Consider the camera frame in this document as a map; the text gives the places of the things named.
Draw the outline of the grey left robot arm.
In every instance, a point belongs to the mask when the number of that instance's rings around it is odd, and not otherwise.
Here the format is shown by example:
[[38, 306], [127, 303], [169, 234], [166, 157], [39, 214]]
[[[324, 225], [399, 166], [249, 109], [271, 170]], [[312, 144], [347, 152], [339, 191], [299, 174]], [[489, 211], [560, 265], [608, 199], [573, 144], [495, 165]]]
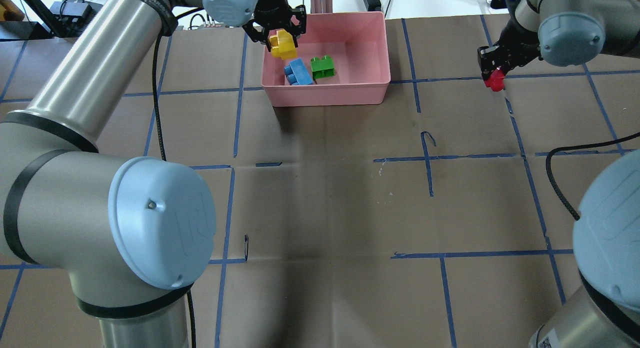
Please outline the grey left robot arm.
[[194, 348], [191, 288], [216, 231], [189, 166], [100, 154], [96, 141], [174, 7], [204, 9], [254, 42], [306, 32], [288, 0], [107, 0], [26, 109], [1, 122], [1, 252], [68, 273], [106, 348]]

